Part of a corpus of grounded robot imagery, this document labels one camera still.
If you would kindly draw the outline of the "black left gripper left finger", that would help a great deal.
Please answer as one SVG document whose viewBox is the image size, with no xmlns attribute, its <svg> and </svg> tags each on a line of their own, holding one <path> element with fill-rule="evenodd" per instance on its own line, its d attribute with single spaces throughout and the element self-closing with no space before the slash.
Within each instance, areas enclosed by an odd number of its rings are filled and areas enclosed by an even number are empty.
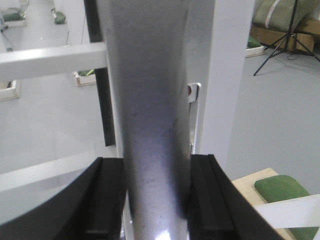
<svg viewBox="0 0 320 240">
<path fill-rule="evenodd" d="M 97 158 L 55 196 L 0 226 L 2 240 L 119 240 L 124 161 Z"/>
</svg>

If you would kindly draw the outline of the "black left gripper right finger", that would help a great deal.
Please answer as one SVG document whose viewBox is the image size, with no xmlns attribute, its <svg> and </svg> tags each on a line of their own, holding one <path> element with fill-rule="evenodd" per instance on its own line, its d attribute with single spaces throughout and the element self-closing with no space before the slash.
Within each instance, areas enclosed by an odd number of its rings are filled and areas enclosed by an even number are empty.
<svg viewBox="0 0 320 240">
<path fill-rule="evenodd" d="M 233 185 L 213 154 L 191 156 L 191 240 L 281 240 Z"/>
</svg>

